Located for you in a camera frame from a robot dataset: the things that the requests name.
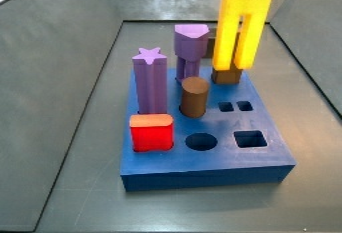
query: gray floor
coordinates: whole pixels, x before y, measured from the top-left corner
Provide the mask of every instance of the gray floor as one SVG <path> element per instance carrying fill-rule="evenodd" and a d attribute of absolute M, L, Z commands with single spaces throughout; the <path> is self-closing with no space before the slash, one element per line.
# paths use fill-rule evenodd
<path fill-rule="evenodd" d="M 160 46 L 175 66 L 172 25 L 121 28 L 37 231 L 340 231 L 340 121 L 268 27 L 249 76 L 298 161 L 284 182 L 124 192 L 131 57 Z"/>

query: red block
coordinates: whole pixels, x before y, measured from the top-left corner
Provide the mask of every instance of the red block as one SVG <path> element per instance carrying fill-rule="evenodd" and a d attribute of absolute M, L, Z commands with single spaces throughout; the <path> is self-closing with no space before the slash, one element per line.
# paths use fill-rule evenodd
<path fill-rule="evenodd" d="M 168 114 L 132 115 L 133 151 L 169 150 L 173 146 L 173 118 Z"/>

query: blue foam block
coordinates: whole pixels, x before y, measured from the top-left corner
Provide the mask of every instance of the blue foam block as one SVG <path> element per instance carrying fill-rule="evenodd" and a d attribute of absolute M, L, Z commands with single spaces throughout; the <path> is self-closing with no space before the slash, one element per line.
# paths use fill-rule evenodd
<path fill-rule="evenodd" d="M 175 74 L 175 69 L 169 69 L 167 92 L 168 114 L 175 124 L 173 148 L 145 153 L 132 150 L 128 120 L 137 113 L 137 100 L 131 74 L 120 166 L 125 190 L 280 182 L 295 160 L 247 73 L 243 72 L 239 84 L 216 85 L 211 81 L 211 68 L 200 68 L 200 77 L 209 82 L 209 93 L 205 114 L 197 119 L 183 116 L 179 111 L 181 86 Z M 200 135 L 187 139 L 195 133 Z M 207 134 L 216 138 L 216 146 L 208 150 L 215 139 L 207 138 Z"/>

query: square hole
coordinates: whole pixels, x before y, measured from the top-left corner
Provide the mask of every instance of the square hole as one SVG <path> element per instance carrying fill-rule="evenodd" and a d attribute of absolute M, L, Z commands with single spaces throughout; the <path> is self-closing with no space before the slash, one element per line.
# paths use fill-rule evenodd
<path fill-rule="evenodd" d="M 237 101 L 236 103 L 240 111 L 252 111 L 252 106 L 248 101 Z"/>
<path fill-rule="evenodd" d="M 265 147 L 267 143 L 260 131 L 233 132 L 235 141 L 239 148 Z"/>
<path fill-rule="evenodd" d="M 231 112 L 231 111 L 233 111 L 231 102 L 219 102 L 219 110 L 221 112 Z"/>

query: purple pentagon prism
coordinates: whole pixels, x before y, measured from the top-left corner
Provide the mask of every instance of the purple pentagon prism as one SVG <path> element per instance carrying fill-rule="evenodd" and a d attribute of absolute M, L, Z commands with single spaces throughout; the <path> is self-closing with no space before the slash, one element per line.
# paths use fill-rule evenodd
<path fill-rule="evenodd" d="M 200 58 L 205 55 L 208 44 L 205 24 L 175 25 L 176 80 L 199 75 Z"/>
<path fill-rule="evenodd" d="M 132 57 L 140 114 L 167 113 L 167 57 L 160 48 L 139 48 Z"/>

